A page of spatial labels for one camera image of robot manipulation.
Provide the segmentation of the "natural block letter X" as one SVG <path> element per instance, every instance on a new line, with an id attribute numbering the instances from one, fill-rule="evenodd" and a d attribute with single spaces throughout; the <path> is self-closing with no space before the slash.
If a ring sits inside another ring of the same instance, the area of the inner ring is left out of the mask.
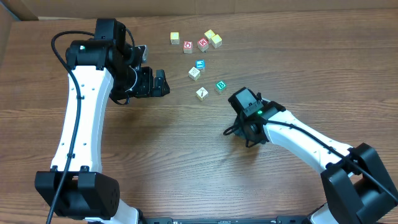
<path id="1" fill-rule="evenodd" d="M 206 98 L 208 98 L 208 95 L 209 93 L 204 87 L 201 87 L 199 90 L 196 91 L 196 96 L 200 101 L 203 101 Z"/>

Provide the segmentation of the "green block letter B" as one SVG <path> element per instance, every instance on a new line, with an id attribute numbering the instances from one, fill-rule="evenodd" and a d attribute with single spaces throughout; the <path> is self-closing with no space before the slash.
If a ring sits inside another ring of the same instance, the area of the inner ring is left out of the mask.
<path id="1" fill-rule="evenodd" d="M 227 84 L 223 81 L 220 80 L 219 82 L 217 82 L 215 84 L 215 90 L 217 93 L 221 94 L 222 92 L 224 92 L 224 90 L 226 89 Z"/>

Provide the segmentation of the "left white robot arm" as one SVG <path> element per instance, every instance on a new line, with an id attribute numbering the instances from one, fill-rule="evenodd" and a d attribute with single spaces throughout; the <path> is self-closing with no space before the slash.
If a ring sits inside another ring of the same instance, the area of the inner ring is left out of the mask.
<path id="1" fill-rule="evenodd" d="M 104 175 L 101 137 L 108 101 L 170 93 L 165 72 L 145 65 L 147 47 L 116 19 L 98 19 L 86 40 L 75 40 L 59 61 L 67 70 L 68 102 L 60 143 L 50 169 L 35 176 L 49 217 L 88 223 L 144 223 L 140 210 L 122 201 L 119 183 Z"/>

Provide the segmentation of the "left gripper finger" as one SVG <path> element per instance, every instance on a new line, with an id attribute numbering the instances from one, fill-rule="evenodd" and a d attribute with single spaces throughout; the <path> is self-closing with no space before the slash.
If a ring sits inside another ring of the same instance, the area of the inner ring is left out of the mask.
<path id="1" fill-rule="evenodd" d="M 155 86 L 163 86 L 166 82 L 165 71 L 163 69 L 156 70 Z"/>
<path id="2" fill-rule="evenodd" d="M 165 96 L 170 93 L 169 84 L 166 81 L 156 81 L 152 90 L 152 96 Z"/>

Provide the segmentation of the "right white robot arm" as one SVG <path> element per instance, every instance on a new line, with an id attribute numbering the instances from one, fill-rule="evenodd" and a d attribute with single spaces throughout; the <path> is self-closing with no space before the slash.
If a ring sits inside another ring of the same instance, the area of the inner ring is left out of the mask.
<path id="1" fill-rule="evenodd" d="M 397 206 L 397 189 L 376 150 L 335 141 L 299 121 L 284 106 L 244 87 L 228 99 L 236 112 L 224 131 L 240 136 L 246 147 L 283 147 L 321 178 L 326 203 L 300 223 L 377 223 Z"/>

